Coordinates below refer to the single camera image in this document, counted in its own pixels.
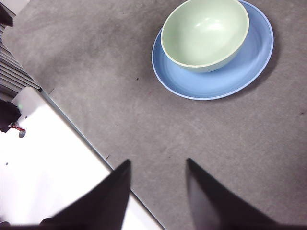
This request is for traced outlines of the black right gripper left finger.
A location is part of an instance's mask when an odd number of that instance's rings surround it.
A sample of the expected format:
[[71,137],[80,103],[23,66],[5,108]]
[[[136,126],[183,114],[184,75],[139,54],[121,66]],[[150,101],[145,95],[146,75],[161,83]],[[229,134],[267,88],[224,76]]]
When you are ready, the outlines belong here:
[[51,218],[43,230],[120,230],[131,183],[131,162],[125,160],[90,192]]

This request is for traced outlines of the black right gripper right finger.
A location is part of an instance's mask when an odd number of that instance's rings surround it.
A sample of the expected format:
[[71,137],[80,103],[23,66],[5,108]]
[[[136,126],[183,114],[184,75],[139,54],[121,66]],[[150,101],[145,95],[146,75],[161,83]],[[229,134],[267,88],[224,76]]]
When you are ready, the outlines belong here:
[[228,190],[193,159],[186,160],[189,207],[197,230],[251,230],[277,223]]

